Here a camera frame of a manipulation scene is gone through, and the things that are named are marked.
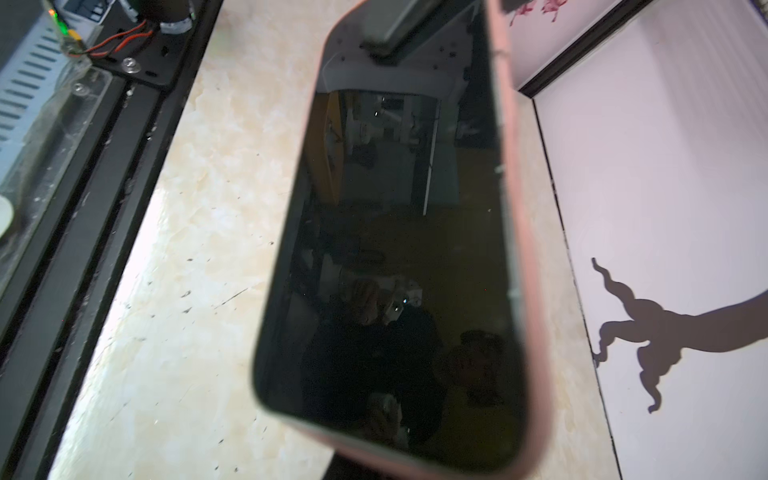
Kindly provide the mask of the black phone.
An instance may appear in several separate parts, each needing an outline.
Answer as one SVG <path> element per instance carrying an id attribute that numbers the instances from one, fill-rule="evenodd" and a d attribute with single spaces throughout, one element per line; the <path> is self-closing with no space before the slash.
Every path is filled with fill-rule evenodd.
<path id="1" fill-rule="evenodd" d="M 499 1 L 328 34 L 257 337 L 260 407 L 329 479 L 522 479 L 551 407 Z"/>

